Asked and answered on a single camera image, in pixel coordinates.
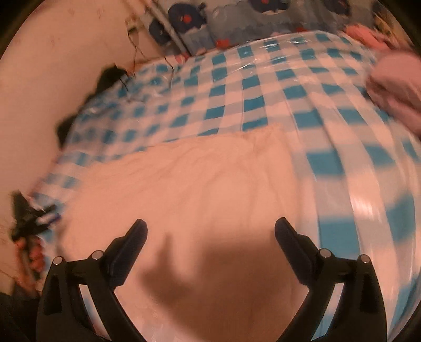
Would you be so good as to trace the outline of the cream quilted padded jacket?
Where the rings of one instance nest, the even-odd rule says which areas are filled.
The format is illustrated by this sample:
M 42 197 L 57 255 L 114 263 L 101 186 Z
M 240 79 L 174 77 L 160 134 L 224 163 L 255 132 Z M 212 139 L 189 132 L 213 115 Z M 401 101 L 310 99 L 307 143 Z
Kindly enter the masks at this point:
M 163 143 L 89 168 L 58 244 L 84 259 L 142 219 L 148 238 L 116 295 L 148 341 L 275 341 L 307 290 L 275 235 L 300 217 L 279 125 Z

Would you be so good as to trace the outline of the pink folded jacket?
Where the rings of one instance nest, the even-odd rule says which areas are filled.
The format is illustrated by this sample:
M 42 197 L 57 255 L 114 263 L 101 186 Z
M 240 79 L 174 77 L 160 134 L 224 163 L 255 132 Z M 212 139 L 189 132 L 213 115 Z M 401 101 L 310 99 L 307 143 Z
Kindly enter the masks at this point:
M 380 57 L 366 80 L 372 102 L 420 137 L 420 57 L 391 51 Z

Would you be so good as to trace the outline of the pink clothes pile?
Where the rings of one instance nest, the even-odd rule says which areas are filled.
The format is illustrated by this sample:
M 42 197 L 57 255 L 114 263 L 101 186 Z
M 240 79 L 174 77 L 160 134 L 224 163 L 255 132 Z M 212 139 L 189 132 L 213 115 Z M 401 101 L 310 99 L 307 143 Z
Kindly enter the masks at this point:
M 346 25 L 344 33 L 371 49 L 386 51 L 395 47 L 388 36 L 359 23 Z

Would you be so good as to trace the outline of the blue white checkered bed cover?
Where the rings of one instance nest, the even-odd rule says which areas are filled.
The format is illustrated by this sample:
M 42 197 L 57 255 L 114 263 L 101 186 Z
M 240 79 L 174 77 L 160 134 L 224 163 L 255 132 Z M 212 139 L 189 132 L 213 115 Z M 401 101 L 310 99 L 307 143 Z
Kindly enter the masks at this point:
M 373 258 L 394 337 L 420 302 L 420 142 L 369 99 L 375 61 L 343 33 L 311 31 L 147 64 L 83 106 L 33 200 L 63 213 L 95 162 L 278 123 L 300 227 L 339 256 Z

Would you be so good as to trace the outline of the blue whale print curtain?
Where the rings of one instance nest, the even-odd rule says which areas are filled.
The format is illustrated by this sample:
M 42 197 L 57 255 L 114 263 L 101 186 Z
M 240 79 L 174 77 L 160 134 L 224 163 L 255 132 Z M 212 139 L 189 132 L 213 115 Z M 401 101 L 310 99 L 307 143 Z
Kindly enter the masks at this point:
M 164 51 L 196 56 L 281 33 L 372 26 L 373 6 L 373 1 L 147 1 L 140 20 Z

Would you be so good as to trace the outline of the wall power socket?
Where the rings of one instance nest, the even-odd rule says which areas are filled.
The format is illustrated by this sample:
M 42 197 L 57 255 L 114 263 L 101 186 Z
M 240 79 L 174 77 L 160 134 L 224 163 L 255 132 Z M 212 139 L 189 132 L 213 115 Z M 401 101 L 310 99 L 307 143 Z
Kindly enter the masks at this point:
M 138 21 L 136 18 L 127 18 L 125 23 L 128 34 L 132 34 L 138 31 Z

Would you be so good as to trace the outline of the black clothes by wall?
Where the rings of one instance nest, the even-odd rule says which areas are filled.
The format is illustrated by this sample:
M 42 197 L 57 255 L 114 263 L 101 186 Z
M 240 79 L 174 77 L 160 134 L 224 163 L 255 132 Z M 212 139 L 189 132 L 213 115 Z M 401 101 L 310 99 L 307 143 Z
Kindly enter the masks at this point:
M 68 133 L 70 132 L 71 126 L 73 122 L 77 118 L 78 114 L 80 113 L 81 109 L 92 99 L 96 96 L 102 94 L 104 91 L 108 90 L 111 86 L 113 86 L 116 82 L 120 81 L 123 76 L 127 76 L 128 72 L 124 68 L 117 67 L 116 64 L 111 66 L 105 67 L 98 80 L 96 82 L 96 87 L 93 92 L 89 93 L 83 103 L 79 106 L 78 110 L 65 117 L 61 120 L 55 129 L 56 137 L 58 138 L 58 148 L 62 150 L 65 143 Z

